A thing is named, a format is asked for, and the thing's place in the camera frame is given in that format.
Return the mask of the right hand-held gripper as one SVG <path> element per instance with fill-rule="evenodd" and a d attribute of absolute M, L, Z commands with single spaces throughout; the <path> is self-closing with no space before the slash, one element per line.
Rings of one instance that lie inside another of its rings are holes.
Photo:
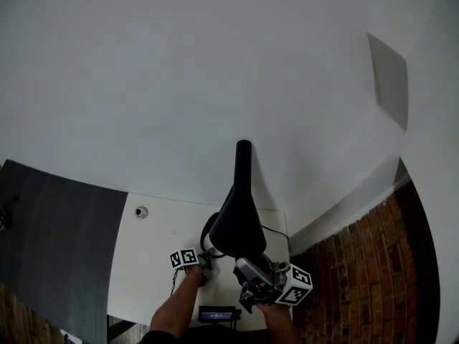
<path fill-rule="evenodd" d="M 242 288 L 239 303 L 249 313 L 258 304 L 296 306 L 313 289 L 308 272 L 268 257 L 236 259 L 235 276 Z"/>

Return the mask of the grey desk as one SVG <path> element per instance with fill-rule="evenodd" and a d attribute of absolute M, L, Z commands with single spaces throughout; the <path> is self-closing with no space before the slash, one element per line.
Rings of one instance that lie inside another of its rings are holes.
<path fill-rule="evenodd" d="M 26 306 L 89 344 L 107 343 L 110 272 L 125 192 L 7 160 L 0 281 Z"/>

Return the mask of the white desk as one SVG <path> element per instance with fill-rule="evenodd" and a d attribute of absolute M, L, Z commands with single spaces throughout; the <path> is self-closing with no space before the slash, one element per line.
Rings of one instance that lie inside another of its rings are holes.
<path fill-rule="evenodd" d="M 139 219 L 136 209 L 147 210 Z M 129 193 L 120 221 L 110 273 L 108 314 L 149 325 L 155 311 L 169 298 L 174 271 L 169 255 L 179 249 L 201 252 L 199 239 L 209 217 L 218 206 L 159 199 Z M 283 211 L 258 210 L 263 226 L 286 234 Z M 289 261 L 285 236 L 263 228 L 266 255 L 274 262 Z M 199 306 L 235 306 L 243 311 L 237 322 L 240 331 L 264 330 L 259 309 L 252 314 L 239 304 L 241 287 L 232 271 L 235 260 L 224 257 L 212 261 L 212 279 L 199 289 L 191 320 L 198 322 Z"/>

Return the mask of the black desk lamp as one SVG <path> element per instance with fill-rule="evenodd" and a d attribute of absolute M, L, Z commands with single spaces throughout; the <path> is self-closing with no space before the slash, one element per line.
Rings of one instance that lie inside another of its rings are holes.
<path fill-rule="evenodd" d="M 206 237 L 220 252 L 219 258 L 258 257 L 265 252 L 267 242 L 252 197 L 252 143 L 248 140 L 236 144 L 233 184 L 220 211 L 202 229 L 202 250 Z"/>

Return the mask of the person's black shirt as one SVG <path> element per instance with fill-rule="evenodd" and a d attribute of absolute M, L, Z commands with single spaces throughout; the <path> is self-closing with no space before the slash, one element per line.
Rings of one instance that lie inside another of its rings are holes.
<path fill-rule="evenodd" d="M 222 325 L 188 328 L 178 339 L 161 330 L 147 332 L 138 344 L 256 344 L 255 339 Z"/>

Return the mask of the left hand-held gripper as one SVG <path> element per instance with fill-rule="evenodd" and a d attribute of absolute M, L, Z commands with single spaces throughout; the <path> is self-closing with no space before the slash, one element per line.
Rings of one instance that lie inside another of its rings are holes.
<path fill-rule="evenodd" d="M 199 266 L 202 271 L 202 285 L 206 285 L 212 278 L 212 258 L 215 252 L 214 247 L 201 253 L 197 253 L 195 248 L 180 249 L 169 255 L 169 261 L 174 271 Z"/>

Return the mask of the person's right forearm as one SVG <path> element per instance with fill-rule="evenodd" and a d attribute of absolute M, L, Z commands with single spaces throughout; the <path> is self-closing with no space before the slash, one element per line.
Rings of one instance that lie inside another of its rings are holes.
<path fill-rule="evenodd" d="M 258 304 L 257 308 L 265 318 L 270 344 L 302 344 L 301 336 L 293 324 L 287 305 Z"/>

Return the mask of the person's left forearm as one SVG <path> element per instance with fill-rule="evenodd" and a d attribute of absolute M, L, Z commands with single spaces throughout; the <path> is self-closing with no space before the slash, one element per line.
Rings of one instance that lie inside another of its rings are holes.
<path fill-rule="evenodd" d="M 179 287 L 154 313 L 150 331 L 165 332 L 176 339 L 181 339 L 191 322 L 197 292 L 201 284 L 201 267 L 188 266 L 186 276 Z"/>

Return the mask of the black chest-mounted screen device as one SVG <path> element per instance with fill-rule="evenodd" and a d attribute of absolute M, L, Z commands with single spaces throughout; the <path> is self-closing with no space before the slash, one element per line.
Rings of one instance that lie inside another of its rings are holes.
<path fill-rule="evenodd" d="M 198 321 L 200 323 L 233 323 L 238 321 L 241 309 L 235 306 L 199 306 Z"/>

